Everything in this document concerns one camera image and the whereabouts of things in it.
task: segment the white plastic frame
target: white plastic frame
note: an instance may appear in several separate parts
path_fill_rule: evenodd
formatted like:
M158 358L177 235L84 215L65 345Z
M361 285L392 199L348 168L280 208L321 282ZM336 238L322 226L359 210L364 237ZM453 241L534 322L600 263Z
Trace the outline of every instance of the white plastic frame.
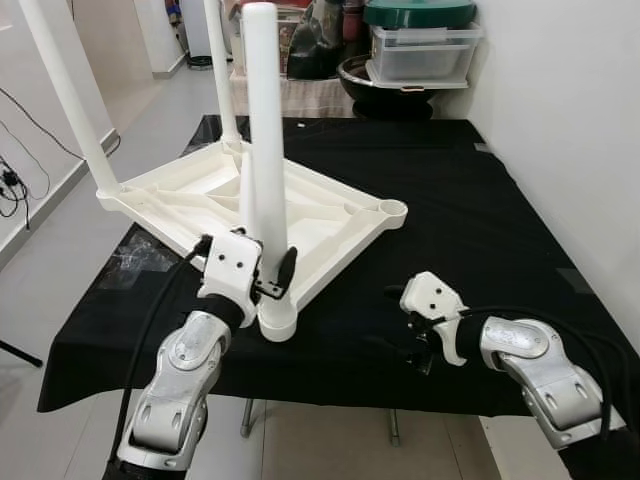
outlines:
M218 0L205 0L223 133L220 141L118 183L78 98L39 5L19 0L56 93L107 210L120 211L184 255L203 233L243 224L264 244L263 274L275 275L288 245L299 251L290 293L258 307L269 340L295 332L307 305L380 233L400 228L407 207L380 200L283 161L276 8L247 5L245 49L253 145L241 140L233 111ZM196 266L202 268L202 262Z

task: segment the plastic storage box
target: plastic storage box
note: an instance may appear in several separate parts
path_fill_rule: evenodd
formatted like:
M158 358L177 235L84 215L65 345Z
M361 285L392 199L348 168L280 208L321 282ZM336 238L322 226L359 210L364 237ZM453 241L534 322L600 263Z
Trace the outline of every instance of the plastic storage box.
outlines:
M371 28L373 46L368 70L380 86L398 82L406 86L451 83L466 86L473 52L482 30L470 24L466 30L447 28Z

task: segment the black table cloth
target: black table cloth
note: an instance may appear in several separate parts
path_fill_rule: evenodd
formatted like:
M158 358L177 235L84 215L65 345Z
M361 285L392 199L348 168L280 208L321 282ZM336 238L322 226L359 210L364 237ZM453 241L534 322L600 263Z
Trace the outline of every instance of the black table cloth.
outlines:
M240 119L248 136L248 122ZM205 117L188 151L216 140L217 117ZM640 360L571 260L529 205L503 164L477 148L466 121L386 123L354 119L284 120L287 158L379 198L409 207L405 226L383 233L300 314L283 344L261 337L257 324L235 337L213 392L314 404L393 407L473 415L527 415L519 386L505 374L468 362L436 360L417 373L406 355L424 344L407 329L383 288L430 270L468 306L517 305L547 311L574 327L621 345L631 359L638 404ZM61 408L122 386L146 308L177 256L133 226L79 302L51 347L39 411ZM199 273L185 270L149 334L136 385L155 367L162 339L195 302ZM593 364L564 338L569 357ZM621 372L607 359L620 402Z

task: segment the electrical cable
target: electrical cable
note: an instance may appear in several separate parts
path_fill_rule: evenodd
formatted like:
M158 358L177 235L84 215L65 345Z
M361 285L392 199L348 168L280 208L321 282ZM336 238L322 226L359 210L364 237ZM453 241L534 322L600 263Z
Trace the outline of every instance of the electrical cable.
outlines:
M36 165L38 165L38 168L42 171L42 173L44 173L44 175L47 177L47 191L44 192L44 194L40 197L34 197L33 194L31 194L31 192L29 192L31 194L31 198L33 198L34 200L42 200L43 198L45 198L47 195L49 195L49 192L51 191L51 177L49 176L49 172L47 172L44 167L42 166L42 164L38 161L38 159L35 157L35 155L33 155L29 149L26 147L26 145L24 143L22 143L22 141L11 131L9 130L9 127L7 126L6 123L4 123L2 120L0 120L0 124L2 124L2 126L4 127L4 129L7 131L7 133L9 135L11 135L11 137L13 137L13 139L18 142L18 144L22 147L22 149L27 153L27 155L29 155L31 157L31 159L36 162Z
M140 329L140 333L138 334L138 339L136 340L136 345L133 350L133 354L131 355L131 360L129 361L129 367L127 369L127 375L124 381L124 391L122 392L122 400L120 402L120 411L118 413L118 422L116 424L116 431L113 436L113 444L111 445L111 453L109 455L108 462L114 462L117 457L118 447L120 445L120 441L122 440L122 434L124 433L125 422L127 419L127 410L129 407L129 401L131 400L131 390L133 389L133 378L138 367L138 362L140 360L140 355L142 353L142 348L144 347L144 343L147 339L147 335L149 334L149 330L151 329L151 325L155 320L155 317L162 305L162 301L164 300L166 293L169 291L173 282L178 276L178 273L182 271L184 267L189 265L191 260L193 260L197 255L203 256L209 253L211 248L212 237L203 235L200 241L196 244L196 246L180 260L177 265L172 267L172 270L168 272L167 278L160 287L158 294L156 295L153 303L149 307L147 315L145 317L142 328Z
M6 193L4 193L4 188L0 188L0 196L6 200L9 200L10 202L13 202L13 210L11 210L9 213L3 212L2 209L0 209L0 216L4 218L13 217L18 211L18 205L20 205L18 197L16 196L16 192L14 192L13 189L10 188L8 188L8 190L13 194L13 198L8 197Z
M211 58L211 55L196 55L195 57L192 57L189 50L185 48L180 41L179 33L176 33L176 39L180 44L180 48L184 52L185 58L187 59L187 66L189 68L195 68L198 70L210 70L213 67L213 59Z
M5 90L2 87L0 87L0 93L2 93L5 97L7 97L7 99L9 99L16 107L18 107L18 109L24 114L25 117L27 117L31 121L31 123L33 123L42 133L47 135L51 140L53 140L55 144L58 145L58 147L60 147L64 152L84 162L84 158L81 155L78 155L77 153L73 152L71 149L66 147L60 140L58 140L58 137L56 137L53 133L51 133L49 130L44 128L35 118L33 118L33 115L29 113L29 111L16 99L16 97L11 95L7 90ZM121 140L122 139L120 135L118 135L118 143L116 147L113 148L107 154L107 157L110 157L111 155L113 155L113 153L120 147Z
M20 202L24 202L24 206L26 210L25 228L27 230L30 230L31 222L29 219L29 198L28 198L29 187L27 187L27 185L20 178L20 175L18 175L18 173L13 169L13 167L9 165L9 163L7 163L7 161L4 159L2 155L0 155L0 165L3 165L4 168L6 168L6 170L2 172L0 179L5 184L5 187L7 188L7 190L11 192L11 194L13 195L13 198L8 197L4 193L5 192L4 189L1 189L0 195L6 200L13 202L14 204L13 205L14 208L13 210L11 210L11 213L8 216L5 216L4 214L2 216L5 218L8 218L15 215L16 211L18 210L18 205L20 204ZM22 191L22 197L18 198L18 195L16 194L13 187L20 187L20 190Z
M587 338L592 338L600 343L603 343L613 349L620 359L620 381L621 381L621 390L622 396L624 400L624 412L625 417L627 419L627 427L632 432L638 431L638 417L636 417L635 412L633 411L633 400L631 398L631 369L629 367L629 357L627 353L622 349L620 345L615 343L614 341L608 339L603 335L598 335L591 332L583 332L584 336Z
M613 406L613 401L611 398L611 381L609 377L609 372L604 366L604 362L602 358L598 354L598 352L593 348L589 342L585 339L583 334L576 330L573 326L568 323L559 320L551 315L548 315L543 312L539 312L534 309L524 308L524 307L515 307L510 305L491 305L485 307L473 307L466 310L462 310L460 314L463 317L475 314L489 314L489 315L500 315L500 314L512 314L512 315L524 315L528 318L533 318L536 320L540 320L548 323L549 325L556 327L560 330L564 330L566 333L570 334L585 350L587 355L591 357L596 370L598 371L598 376L600 377L600 383L602 385L602 402L601 402L601 415L602 422L600 427L600 438L605 441L609 436L609 427L611 424L611 408Z

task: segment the white tube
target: white tube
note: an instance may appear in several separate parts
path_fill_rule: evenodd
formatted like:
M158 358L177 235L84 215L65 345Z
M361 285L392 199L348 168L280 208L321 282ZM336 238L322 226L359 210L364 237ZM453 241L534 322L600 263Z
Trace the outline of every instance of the white tube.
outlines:
M224 48L222 36L220 0L204 0L204 14L207 20L209 32L209 45L211 46L211 63L216 79L216 93L218 95L218 107L222 120L221 140L228 143L240 141L236 116L231 101L231 88L229 87L229 75L227 74L227 52Z
M242 18L257 231L264 244L263 276L272 280L287 251L276 6L272 3L248 4L242 10ZM258 309L262 334L274 342L291 338L296 330L297 316L289 293L279 301L263 297Z
M256 231L256 192L251 168L251 153L242 153L242 167L240 170L240 222L247 229L247 235L258 238Z
M49 72L49 77L51 77L51 82L58 94L62 108L71 124L71 129L89 165L91 175L93 175L98 185L98 195L114 196L121 190L120 184L116 180L113 170L111 170L96 132L89 121L87 112L82 107L78 92L73 86L62 55L60 55L38 1L20 0L20 6L27 19L27 24L33 34L38 51L42 56L42 61L47 68L47 72Z

